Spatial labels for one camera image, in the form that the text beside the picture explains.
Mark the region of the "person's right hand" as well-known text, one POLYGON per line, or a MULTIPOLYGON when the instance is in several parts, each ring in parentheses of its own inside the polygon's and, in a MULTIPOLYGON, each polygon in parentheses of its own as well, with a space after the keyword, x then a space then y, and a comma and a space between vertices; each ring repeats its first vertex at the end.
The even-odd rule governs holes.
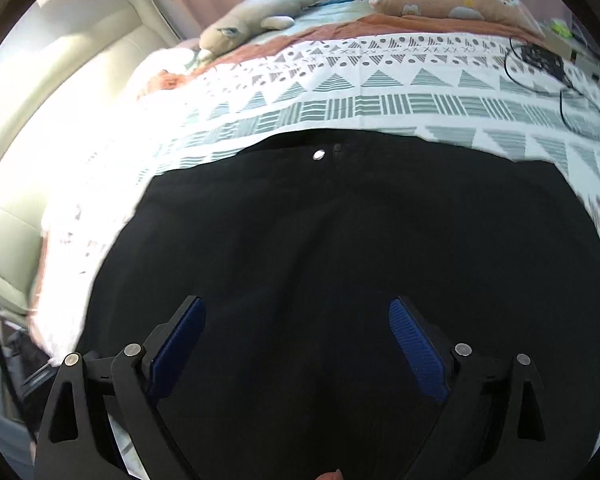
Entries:
POLYGON ((343 480, 343 476, 340 470, 325 472, 321 474, 316 480, 343 480))

